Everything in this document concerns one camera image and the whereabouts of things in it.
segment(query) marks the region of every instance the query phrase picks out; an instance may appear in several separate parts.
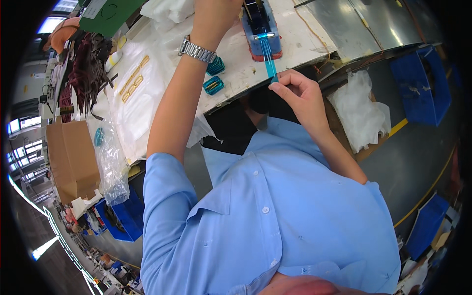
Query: wrist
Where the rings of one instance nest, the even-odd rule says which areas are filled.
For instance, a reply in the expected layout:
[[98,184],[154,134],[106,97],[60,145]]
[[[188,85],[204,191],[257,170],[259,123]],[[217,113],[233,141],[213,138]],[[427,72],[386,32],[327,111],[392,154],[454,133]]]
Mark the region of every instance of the wrist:
[[307,132],[317,145],[335,137],[329,127],[312,128],[311,130],[307,130]]
[[216,52],[220,41],[221,38],[212,36],[209,33],[200,33],[199,31],[190,33],[190,42],[212,52]]

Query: green box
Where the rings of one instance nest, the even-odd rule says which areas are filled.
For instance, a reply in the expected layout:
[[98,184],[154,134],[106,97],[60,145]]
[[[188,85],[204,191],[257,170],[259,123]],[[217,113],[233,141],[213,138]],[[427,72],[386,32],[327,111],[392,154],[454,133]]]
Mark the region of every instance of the green box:
[[79,24],[84,31],[112,37],[145,0],[92,0]]

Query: yellow floor line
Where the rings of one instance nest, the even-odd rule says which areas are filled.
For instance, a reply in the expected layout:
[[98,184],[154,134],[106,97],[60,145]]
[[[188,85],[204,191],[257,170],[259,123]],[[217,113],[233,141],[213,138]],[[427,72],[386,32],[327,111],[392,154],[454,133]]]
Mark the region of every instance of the yellow floor line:
[[110,254],[106,253],[105,251],[100,250],[100,249],[97,248],[97,247],[94,247],[94,248],[97,249],[97,250],[99,250],[99,251],[102,252],[102,253],[107,254],[107,255],[110,256],[111,258],[115,258],[116,260],[119,260],[119,261],[123,262],[124,264],[127,264],[127,265],[129,265],[129,266],[132,266],[132,267],[137,268],[137,269],[139,269],[139,270],[141,269],[139,266],[135,266],[135,265],[133,265],[133,264],[131,264],[131,263],[128,263],[128,262],[126,262],[126,261],[121,260],[120,258],[116,258],[115,256],[110,255]]
[[402,219],[400,219],[399,222],[397,222],[393,227],[396,228],[400,223],[402,223],[405,219],[408,218],[408,216],[410,216],[420,205],[421,203],[424,201],[424,199],[426,199],[426,197],[430,194],[431,190],[434,188],[434,186],[436,185],[436,183],[438,183],[439,179],[441,178],[441,176],[443,175],[444,173],[444,170],[446,170],[446,167],[448,166],[449,162],[451,161],[451,158],[452,158],[452,155],[454,154],[454,151],[455,151],[455,144],[454,144],[454,147],[452,148],[452,151],[451,151],[451,154],[449,155],[449,158],[447,159],[447,162],[446,164],[444,165],[443,169],[441,170],[441,173],[439,174],[438,178],[436,178],[436,180],[434,181],[433,185],[430,187],[430,189],[424,194],[424,196],[421,198],[421,200],[413,207],[413,209],[410,210],[410,212],[408,212],[408,214],[406,214]]
[[400,129],[402,129],[406,124],[408,123],[408,120],[405,118],[400,121],[400,123],[396,124],[395,126],[392,127],[392,131],[388,134],[389,137],[391,137],[393,134],[397,133]]
[[452,73],[452,68],[450,68],[448,71],[447,71],[447,74],[446,74],[446,79],[449,80],[449,76],[451,76],[451,73]]

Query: cardboard box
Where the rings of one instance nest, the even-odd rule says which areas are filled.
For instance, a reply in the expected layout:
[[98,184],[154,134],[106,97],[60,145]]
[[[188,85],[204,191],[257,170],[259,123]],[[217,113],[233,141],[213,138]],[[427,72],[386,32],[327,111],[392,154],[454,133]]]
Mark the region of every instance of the cardboard box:
[[74,121],[46,126],[51,172],[62,204],[90,200],[100,184],[95,149],[87,123]]
[[[334,107],[331,105],[331,103],[328,101],[327,97],[334,93],[337,89],[339,89],[341,86],[346,84],[347,81],[344,81],[339,87],[331,88],[327,91],[323,92],[323,101],[325,104],[325,112],[326,112],[326,117],[328,118],[328,124],[329,128],[333,132],[333,134],[336,136],[336,138],[339,140],[339,142],[342,144],[342,146],[346,149],[346,151],[353,157],[356,162],[360,162],[367,158],[371,153],[373,153],[376,149],[378,149],[379,146],[381,146],[388,138],[388,134],[385,134],[383,137],[379,134],[379,141],[377,144],[369,144],[368,149],[361,149],[358,153],[355,153],[355,151],[352,150],[351,145],[349,143],[349,140],[347,139],[346,133],[344,132],[343,125],[341,124],[341,121],[339,120],[339,117],[337,116],[337,113],[334,109]],[[371,101],[375,102],[375,97],[374,93],[371,91]]]
[[93,0],[80,18],[80,28],[111,37],[143,3],[144,0]]
[[441,226],[439,227],[436,235],[434,236],[433,241],[431,242],[431,248],[434,251],[439,250],[442,246],[444,246],[450,234],[451,234],[450,222],[448,222],[448,220],[444,218],[441,223]]

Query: hand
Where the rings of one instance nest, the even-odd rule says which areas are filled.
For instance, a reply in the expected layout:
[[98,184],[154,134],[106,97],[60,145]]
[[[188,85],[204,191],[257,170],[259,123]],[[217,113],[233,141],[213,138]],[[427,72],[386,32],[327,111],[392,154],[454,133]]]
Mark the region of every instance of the hand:
[[269,89],[288,103],[313,140],[330,132],[318,83],[291,69],[277,76],[279,82],[270,84]]
[[195,0],[190,42],[216,51],[219,42],[237,19],[242,5],[243,0]]

